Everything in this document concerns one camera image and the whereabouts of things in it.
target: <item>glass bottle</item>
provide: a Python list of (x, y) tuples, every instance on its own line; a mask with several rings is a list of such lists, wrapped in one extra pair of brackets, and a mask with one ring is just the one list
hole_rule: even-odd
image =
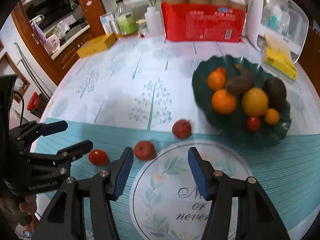
[(132, 11), (124, 5), (123, 0), (116, 0), (116, 19), (122, 35), (129, 35), (137, 31), (137, 25)]

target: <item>banana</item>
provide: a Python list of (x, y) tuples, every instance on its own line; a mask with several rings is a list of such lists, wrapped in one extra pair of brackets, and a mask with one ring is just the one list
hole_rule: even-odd
[(253, 74), (252, 72), (239, 64), (235, 64), (235, 67), (239, 70), (240, 76), (231, 78), (226, 83), (226, 90), (235, 95), (242, 96), (253, 86)]

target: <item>blurry fruit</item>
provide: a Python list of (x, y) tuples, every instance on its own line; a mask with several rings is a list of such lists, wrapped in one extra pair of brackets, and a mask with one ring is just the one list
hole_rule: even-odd
[(181, 119), (172, 126), (172, 133), (178, 139), (186, 139), (191, 135), (190, 121)]
[(247, 116), (262, 116), (268, 106), (268, 96), (260, 88), (251, 88), (242, 97), (242, 109)]
[(133, 154), (141, 161), (150, 161), (156, 157), (155, 146), (149, 141), (140, 141), (134, 147)]
[(96, 166), (105, 166), (109, 163), (108, 155), (99, 149), (93, 149), (89, 153), (89, 161)]
[(280, 120), (280, 114), (276, 109), (269, 108), (264, 114), (264, 120), (269, 125), (276, 125)]
[(235, 64), (235, 67), (239, 70), (240, 76), (230, 78), (227, 80), (226, 89), (229, 93), (235, 96), (242, 96), (253, 86), (253, 74), (250, 69), (241, 67), (239, 64)]
[(226, 85), (227, 78), (221, 71), (213, 71), (208, 76), (208, 86), (212, 91), (222, 89)]
[(250, 132), (256, 132), (260, 128), (260, 117), (258, 116), (249, 116), (247, 119), (247, 129)]
[(269, 97), (269, 106), (280, 112), (287, 98), (287, 90), (283, 82), (276, 77), (268, 78), (264, 82), (263, 90)]
[(211, 105), (219, 114), (231, 114), (237, 107), (237, 98), (227, 90), (219, 89), (213, 94)]
[(227, 71), (223, 67), (217, 67), (215, 72), (221, 72), (227, 78)]

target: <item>small red fruit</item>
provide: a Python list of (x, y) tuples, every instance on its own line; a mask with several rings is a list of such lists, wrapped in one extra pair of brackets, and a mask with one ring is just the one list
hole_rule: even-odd
[(227, 77), (227, 71), (223, 67), (217, 67), (215, 71), (221, 72), (225, 77)]
[(108, 155), (99, 149), (93, 149), (89, 153), (89, 161), (96, 166), (105, 166), (109, 163)]
[(134, 147), (133, 154), (141, 161), (150, 161), (156, 157), (156, 149), (151, 142), (140, 141)]
[(247, 119), (247, 129), (250, 132), (256, 132), (260, 129), (260, 117), (249, 116)]
[(191, 135), (190, 121), (181, 119), (172, 126), (172, 133), (178, 139), (187, 139)]

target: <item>red package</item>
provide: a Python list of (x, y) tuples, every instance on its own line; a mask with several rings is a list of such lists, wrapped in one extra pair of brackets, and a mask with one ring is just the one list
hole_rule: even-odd
[(239, 42), (245, 10), (209, 4), (161, 3), (170, 41)]

